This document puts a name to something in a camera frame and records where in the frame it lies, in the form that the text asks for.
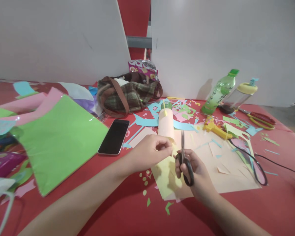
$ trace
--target snack package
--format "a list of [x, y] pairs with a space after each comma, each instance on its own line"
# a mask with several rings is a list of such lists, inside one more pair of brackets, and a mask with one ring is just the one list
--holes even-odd
[[159, 81], [155, 65], [150, 60], [131, 60], [128, 61], [129, 72], [143, 73], [147, 80]]

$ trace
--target white board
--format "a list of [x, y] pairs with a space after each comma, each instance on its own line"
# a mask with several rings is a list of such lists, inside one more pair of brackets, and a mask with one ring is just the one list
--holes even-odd
[[116, 0], [0, 0], [0, 78], [92, 85], [128, 60]]
[[236, 68], [260, 79], [247, 103], [295, 102], [295, 0], [152, 0], [151, 26], [165, 95], [204, 100]]

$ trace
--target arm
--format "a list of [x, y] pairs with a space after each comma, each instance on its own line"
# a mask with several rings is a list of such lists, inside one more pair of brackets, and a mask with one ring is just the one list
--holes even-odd
[[[192, 150], [186, 149], [185, 154], [190, 160], [194, 172], [194, 185], [191, 187], [194, 197], [211, 210], [216, 222], [226, 235], [270, 235], [218, 194], [204, 163]], [[178, 178], [180, 178], [181, 172], [190, 181], [186, 165], [179, 166], [179, 161], [176, 160]]]
[[167, 138], [146, 136], [129, 154], [46, 208], [19, 236], [77, 235], [96, 209], [126, 177], [151, 168], [171, 153], [172, 146]]

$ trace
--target hand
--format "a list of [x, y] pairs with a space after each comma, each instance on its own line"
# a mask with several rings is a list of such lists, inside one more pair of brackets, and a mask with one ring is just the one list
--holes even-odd
[[[185, 156], [190, 161], [193, 169], [194, 184], [191, 188], [193, 196], [205, 206], [210, 207], [213, 201], [219, 197], [215, 190], [206, 166], [191, 149], [185, 149]], [[190, 182], [190, 175], [186, 164], [179, 165], [179, 159], [176, 160], [175, 171], [177, 177], [180, 179], [181, 172], [188, 178]]]
[[166, 137], [150, 134], [144, 137], [135, 148], [125, 156], [131, 166], [131, 171], [144, 171], [171, 156], [173, 147]]

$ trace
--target yellow bottle lid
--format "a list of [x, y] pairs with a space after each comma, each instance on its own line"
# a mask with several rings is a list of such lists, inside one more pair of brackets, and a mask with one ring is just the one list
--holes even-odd
[[244, 94], [254, 94], [257, 90], [257, 86], [250, 86], [249, 83], [241, 83], [238, 87], [237, 90], [244, 93]]

